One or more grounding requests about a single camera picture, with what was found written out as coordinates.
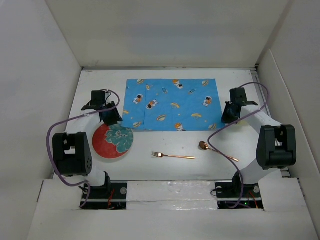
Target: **round plate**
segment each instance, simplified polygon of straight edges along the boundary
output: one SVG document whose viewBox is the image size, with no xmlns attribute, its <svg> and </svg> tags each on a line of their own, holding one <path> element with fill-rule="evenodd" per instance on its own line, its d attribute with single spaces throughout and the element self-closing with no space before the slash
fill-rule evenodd
<svg viewBox="0 0 320 240">
<path fill-rule="evenodd" d="M 123 156 L 131 148 L 134 133 L 131 128 L 119 124 L 101 125 L 93 134 L 92 146 L 95 152 L 105 159 L 115 159 Z"/>
</svg>

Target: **copper utensil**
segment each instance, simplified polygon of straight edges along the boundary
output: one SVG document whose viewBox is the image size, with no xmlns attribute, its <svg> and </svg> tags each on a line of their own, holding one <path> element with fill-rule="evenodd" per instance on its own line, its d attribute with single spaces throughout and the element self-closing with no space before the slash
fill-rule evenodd
<svg viewBox="0 0 320 240">
<path fill-rule="evenodd" d="M 214 149 L 211 149 L 211 148 L 208 146 L 208 144 L 207 144 L 206 142 L 204 142 L 204 141 L 199 142 L 199 147 L 200 147 L 201 149 L 203 149 L 203 150 L 211 150 L 211 151 L 216 152 L 217 154 L 221 154 L 220 152 L 218 152 L 218 151 L 216 151 L 216 150 L 214 150 Z M 227 156 L 228 158 L 230 158 L 231 160 L 235 161 L 235 162 L 239 162 L 239 160 L 236 159 L 236 158 L 233 157 L 233 156 L 228 156 L 228 155 L 226 155 L 226 156 Z"/>
<path fill-rule="evenodd" d="M 177 156 L 177 155 L 167 155 L 163 154 L 161 152 L 152 152 L 152 156 L 157 157 L 157 158 L 162 158 L 162 157 L 171 157 L 171 158 L 181 158 L 181 159 L 195 159 L 194 156 Z"/>
</svg>

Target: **white wall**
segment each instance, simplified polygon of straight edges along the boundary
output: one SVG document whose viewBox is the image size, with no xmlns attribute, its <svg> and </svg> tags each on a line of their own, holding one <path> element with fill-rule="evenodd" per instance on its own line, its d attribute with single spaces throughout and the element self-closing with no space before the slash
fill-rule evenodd
<svg viewBox="0 0 320 240">
<path fill-rule="evenodd" d="M 80 71 L 44 0 L 0 0 L 2 240 L 28 236 L 51 172 L 45 136 L 68 117 Z"/>
<path fill-rule="evenodd" d="M 288 0 L 46 0 L 81 66 L 254 67 Z"/>
<path fill-rule="evenodd" d="M 297 163 L 312 219 L 320 235 L 320 1 L 295 0 L 258 68 L 272 97 L 272 116 L 296 127 Z"/>
</svg>

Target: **clear plastic tape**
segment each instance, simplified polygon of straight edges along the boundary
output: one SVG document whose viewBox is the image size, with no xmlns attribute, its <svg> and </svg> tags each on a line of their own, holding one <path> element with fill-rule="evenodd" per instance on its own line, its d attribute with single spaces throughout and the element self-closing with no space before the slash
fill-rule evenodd
<svg viewBox="0 0 320 240">
<path fill-rule="evenodd" d="M 214 181 L 129 181 L 127 209 L 216 210 Z"/>
</svg>

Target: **fork tines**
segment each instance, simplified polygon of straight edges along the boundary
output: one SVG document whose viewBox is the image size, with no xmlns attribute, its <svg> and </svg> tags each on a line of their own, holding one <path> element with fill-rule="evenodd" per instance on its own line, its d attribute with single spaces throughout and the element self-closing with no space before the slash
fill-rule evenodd
<svg viewBox="0 0 320 240">
<path fill-rule="evenodd" d="M 158 153 L 158 152 L 153 151 L 153 152 L 152 152 L 152 156 L 154 156 L 154 157 L 158 157 L 158 156 L 159 156 L 159 153 Z"/>
</svg>

